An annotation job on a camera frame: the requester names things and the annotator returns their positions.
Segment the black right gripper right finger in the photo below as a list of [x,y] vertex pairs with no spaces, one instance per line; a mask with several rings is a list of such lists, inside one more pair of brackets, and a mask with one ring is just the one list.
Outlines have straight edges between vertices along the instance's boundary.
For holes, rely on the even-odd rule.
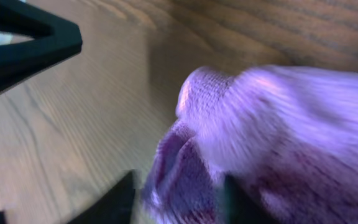
[[241,189],[231,175],[224,178],[222,206],[225,224],[277,224]]

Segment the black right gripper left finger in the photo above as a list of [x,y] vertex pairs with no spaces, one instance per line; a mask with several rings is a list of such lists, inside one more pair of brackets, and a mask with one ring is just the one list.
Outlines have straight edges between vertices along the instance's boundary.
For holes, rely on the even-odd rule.
[[131,224],[134,203],[135,170],[130,170],[99,200],[67,224]]

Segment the purple microfiber cloth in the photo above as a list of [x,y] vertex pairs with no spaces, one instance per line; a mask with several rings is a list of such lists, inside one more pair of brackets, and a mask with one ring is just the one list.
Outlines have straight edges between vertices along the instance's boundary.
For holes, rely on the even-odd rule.
[[358,223],[358,73],[201,67],[176,114],[141,192],[156,222],[225,223],[231,175],[277,223]]

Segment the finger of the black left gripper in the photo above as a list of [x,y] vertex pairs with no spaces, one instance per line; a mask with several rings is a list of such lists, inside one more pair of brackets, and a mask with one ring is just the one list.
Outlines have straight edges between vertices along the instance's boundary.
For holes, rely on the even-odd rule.
[[31,41],[0,45],[0,94],[81,52],[77,24],[30,4],[0,0],[0,31]]

